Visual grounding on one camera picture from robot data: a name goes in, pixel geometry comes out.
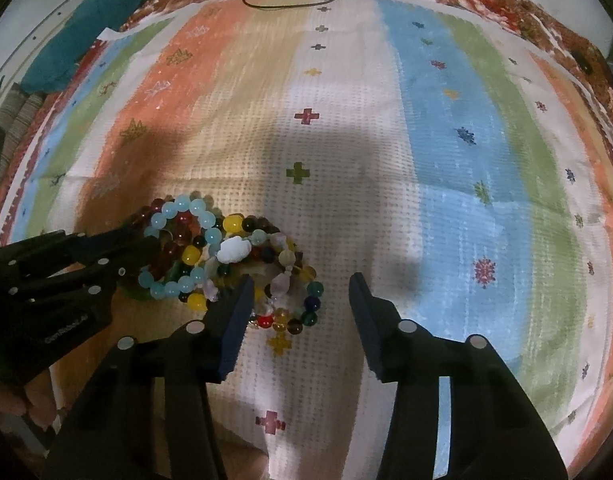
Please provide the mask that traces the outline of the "person's left hand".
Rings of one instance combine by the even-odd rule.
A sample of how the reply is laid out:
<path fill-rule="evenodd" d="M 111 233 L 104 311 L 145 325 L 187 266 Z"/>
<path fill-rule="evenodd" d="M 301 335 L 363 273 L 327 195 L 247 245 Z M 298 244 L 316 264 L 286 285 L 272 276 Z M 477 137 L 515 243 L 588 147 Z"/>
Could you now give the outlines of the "person's left hand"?
<path fill-rule="evenodd" d="M 0 382 L 0 412 L 15 416 L 29 415 L 37 426 L 46 429 L 57 417 L 52 375 L 49 370 L 38 374 L 21 390 Z"/>

